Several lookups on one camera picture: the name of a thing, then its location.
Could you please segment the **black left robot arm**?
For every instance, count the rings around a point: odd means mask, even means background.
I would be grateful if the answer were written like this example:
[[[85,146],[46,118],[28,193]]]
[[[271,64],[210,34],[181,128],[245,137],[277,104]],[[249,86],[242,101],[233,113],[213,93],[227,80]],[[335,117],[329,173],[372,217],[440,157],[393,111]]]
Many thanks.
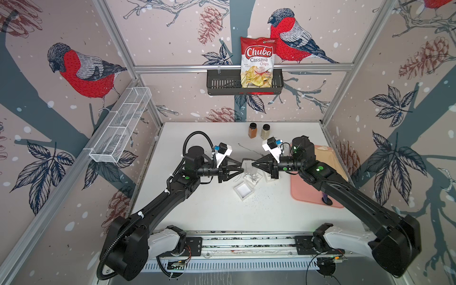
[[[214,145],[202,131],[186,137],[182,159],[166,180],[165,190],[152,202],[127,218],[117,217],[109,226],[96,271],[99,280],[121,276],[136,278],[149,260],[166,252],[185,250],[186,232],[168,226],[154,234],[157,225],[202,184],[203,177],[216,177],[219,183],[243,173],[242,162],[231,159],[232,149],[225,143]]]

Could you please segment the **white lift-off lid jewelry box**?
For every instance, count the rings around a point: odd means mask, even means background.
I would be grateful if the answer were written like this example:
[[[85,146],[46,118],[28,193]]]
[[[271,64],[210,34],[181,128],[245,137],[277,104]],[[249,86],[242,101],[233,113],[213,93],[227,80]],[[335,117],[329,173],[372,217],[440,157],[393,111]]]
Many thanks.
[[[264,173],[264,177],[265,177],[265,180],[266,180],[267,183],[277,181],[277,178],[273,178],[273,177],[271,176],[271,174],[266,173],[266,172]]]

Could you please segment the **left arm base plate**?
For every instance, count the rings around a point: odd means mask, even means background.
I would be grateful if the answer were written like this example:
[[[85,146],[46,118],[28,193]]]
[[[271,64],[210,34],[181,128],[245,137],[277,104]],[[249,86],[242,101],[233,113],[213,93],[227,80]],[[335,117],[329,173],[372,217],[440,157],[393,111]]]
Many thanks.
[[[160,258],[187,258],[191,257],[200,257],[203,249],[203,238],[200,236],[197,237],[187,237],[185,241],[185,246],[182,252],[165,252],[160,255]]]

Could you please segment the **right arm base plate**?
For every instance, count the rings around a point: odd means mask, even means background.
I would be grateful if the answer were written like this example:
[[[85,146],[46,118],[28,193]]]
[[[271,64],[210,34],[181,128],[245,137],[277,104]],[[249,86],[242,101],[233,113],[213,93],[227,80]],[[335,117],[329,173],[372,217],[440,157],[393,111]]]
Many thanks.
[[[315,237],[310,235],[298,235],[294,237],[295,247],[298,255],[316,255],[330,254],[343,255],[345,250],[330,247],[329,243],[323,237]]]

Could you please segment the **white gift box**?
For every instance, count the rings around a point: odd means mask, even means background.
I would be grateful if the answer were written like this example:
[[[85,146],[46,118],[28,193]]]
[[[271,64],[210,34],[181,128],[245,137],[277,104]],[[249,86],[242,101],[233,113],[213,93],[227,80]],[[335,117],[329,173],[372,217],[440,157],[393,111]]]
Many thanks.
[[[247,182],[242,182],[233,189],[242,201],[246,200],[254,193],[254,189]]]

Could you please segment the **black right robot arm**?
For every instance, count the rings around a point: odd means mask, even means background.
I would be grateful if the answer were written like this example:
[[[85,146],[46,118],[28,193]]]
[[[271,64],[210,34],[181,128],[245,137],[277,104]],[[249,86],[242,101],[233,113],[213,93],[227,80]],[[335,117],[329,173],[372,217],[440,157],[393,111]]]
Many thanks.
[[[335,199],[375,235],[367,242],[367,254],[385,271],[401,277],[422,251],[419,222],[386,209],[350,185],[334,168],[318,161],[307,136],[293,139],[288,156],[283,155],[282,144],[274,137],[265,140],[262,147],[268,154],[252,166],[273,179],[279,178],[280,172],[296,172],[308,185]]]

